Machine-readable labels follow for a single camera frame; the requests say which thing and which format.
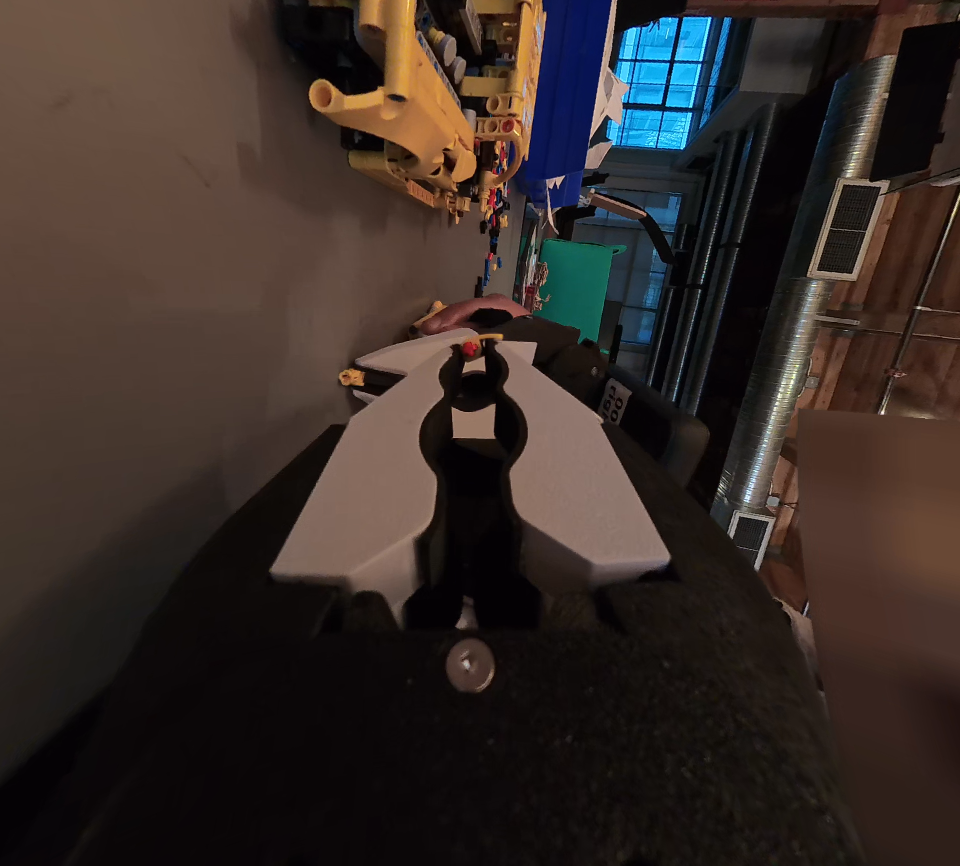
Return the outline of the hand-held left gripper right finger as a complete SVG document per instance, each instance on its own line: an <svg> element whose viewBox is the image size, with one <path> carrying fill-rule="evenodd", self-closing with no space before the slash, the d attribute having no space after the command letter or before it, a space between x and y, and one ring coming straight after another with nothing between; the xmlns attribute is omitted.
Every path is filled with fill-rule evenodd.
<svg viewBox="0 0 960 866"><path fill-rule="evenodd" d="M537 625L548 600L635 581L670 554L593 409L521 355L486 349L486 623Z"/></svg>

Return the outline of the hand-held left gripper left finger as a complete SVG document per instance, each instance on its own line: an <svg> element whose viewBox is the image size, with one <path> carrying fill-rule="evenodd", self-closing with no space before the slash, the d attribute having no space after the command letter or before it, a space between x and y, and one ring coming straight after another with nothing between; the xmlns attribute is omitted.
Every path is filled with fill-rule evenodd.
<svg viewBox="0 0 960 866"><path fill-rule="evenodd" d="M416 545L436 507L421 429L453 358L452 344L437 347L351 418L270 569L275 580L377 592L402 617L423 580Z"/></svg>

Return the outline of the pile of small coloured pins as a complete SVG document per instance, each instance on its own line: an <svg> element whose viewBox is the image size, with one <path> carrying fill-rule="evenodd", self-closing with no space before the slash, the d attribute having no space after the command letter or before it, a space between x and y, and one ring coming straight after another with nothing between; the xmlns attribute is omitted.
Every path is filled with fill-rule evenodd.
<svg viewBox="0 0 960 866"><path fill-rule="evenodd" d="M509 296L513 280L511 270L515 266L518 220L513 206L517 204L516 190L510 183L495 187L486 198L479 222L483 240L474 293L480 296L502 294Z"/></svg>

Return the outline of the yellow toy brick car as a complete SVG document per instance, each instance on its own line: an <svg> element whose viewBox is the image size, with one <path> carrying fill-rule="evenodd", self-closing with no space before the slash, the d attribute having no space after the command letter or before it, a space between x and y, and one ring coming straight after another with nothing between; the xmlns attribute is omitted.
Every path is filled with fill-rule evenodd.
<svg viewBox="0 0 960 866"><path fill-rule="evenodd" d="M354 171L454 222L530 152L544 0L281 0Z"/></svg>

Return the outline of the grey desk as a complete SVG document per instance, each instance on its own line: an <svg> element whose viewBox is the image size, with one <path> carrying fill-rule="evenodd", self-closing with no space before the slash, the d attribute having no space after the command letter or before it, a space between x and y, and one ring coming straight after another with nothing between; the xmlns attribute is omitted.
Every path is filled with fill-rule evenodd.
<svg viewBox="0 0 960 866"><path fill-rule="evenodd" d="M114 677L335 377L486 243L352 170L279 0L2 0L2 779Z"/></svg>

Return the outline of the person's right hand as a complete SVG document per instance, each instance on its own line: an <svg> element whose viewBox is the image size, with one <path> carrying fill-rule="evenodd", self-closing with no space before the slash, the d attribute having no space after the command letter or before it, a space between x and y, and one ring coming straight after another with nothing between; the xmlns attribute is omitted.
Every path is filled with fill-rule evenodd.
<svg viewBox="0 0 960 866"><path fill-rule="evenodd" d="M497 329L510 320L530 316L527 309L510 297L493 294L443 307L424 319L417 330L423 336L439 335L456 329L482 332Z"/></svg>

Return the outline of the white vent grille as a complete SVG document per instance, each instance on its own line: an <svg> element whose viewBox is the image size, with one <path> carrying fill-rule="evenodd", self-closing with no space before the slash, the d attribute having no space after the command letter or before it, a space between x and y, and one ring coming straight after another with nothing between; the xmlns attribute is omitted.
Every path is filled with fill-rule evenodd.
<svg viewBox="0 0 960 866"><path fill-rule="evenodd" d="M856 281L889 189L888 180L840 177L825 209L806 277Z"/></svg>
<svg viewBox="0 0 960 866"><path fill-rule="evenodd" d="M727 535L759 572L776 522L774 514L734 510L730 517Z"/></svg>

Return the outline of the green carry box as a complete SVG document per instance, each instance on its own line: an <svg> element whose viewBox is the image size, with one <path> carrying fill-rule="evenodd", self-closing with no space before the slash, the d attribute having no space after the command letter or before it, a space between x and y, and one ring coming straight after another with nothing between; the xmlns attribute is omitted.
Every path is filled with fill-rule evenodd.
<svg viewBox="0 0 960 866"><path fill-rule="evenodd" d="M538 264L545 266L538 289L538 315L561 326L575 328L580 339L598 341L612 262L626 246L545 239Z"/></svg>

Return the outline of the heap of white paper bags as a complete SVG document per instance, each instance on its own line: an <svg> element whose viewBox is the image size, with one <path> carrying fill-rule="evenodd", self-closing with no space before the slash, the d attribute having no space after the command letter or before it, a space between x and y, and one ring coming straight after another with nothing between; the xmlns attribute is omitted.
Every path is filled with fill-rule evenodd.
<svg viewBox="0 0 960 866"><path fill-rule="evenodd" d="M609 67L604 66L598 81L582 168L546 180L547 223L556 238L570 240L577 217L589 213L586 207L580 205L583 187L593 187L606 181L607 174L601 174L599 167L613 146L607 126L610 121L622 118L626 91L627 85Z"/></svg>

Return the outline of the blue storage bin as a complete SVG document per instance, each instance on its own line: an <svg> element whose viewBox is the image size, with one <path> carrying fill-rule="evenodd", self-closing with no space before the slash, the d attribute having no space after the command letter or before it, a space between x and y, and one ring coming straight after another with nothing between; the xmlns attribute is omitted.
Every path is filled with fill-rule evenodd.
<svg viewBox="0 0 960 866"><path fill-rule="evenodd" d="M530 152L513 182L546 211L546 180L582 168L601 69L608 66L617 0L543 0L541 64Z"/></svg>

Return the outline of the black hanging panel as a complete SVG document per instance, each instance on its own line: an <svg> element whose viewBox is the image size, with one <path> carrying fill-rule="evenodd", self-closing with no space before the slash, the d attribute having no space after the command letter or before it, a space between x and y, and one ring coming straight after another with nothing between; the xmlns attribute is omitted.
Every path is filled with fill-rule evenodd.
<svg viewBox="0 0 960 866"><path fill-rule="evenodd" d="M903 32L870 180L891 180L927 170L942 142L942 118L959 56L959 24Z"/></svg>

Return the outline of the metal ventilation duct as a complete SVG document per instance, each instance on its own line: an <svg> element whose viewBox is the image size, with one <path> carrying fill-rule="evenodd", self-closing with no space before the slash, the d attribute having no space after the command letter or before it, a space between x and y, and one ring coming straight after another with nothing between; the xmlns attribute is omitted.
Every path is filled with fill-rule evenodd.
<svg viewBox="0 0 960 866"><path fill-rule="evenodd" d="M800 194L774 296L750 370L711 516L727 530L736 511L760 512L803 391L834 281L808 276L836 181L870 173L897 54L865 60L837 80Z"/></svg>

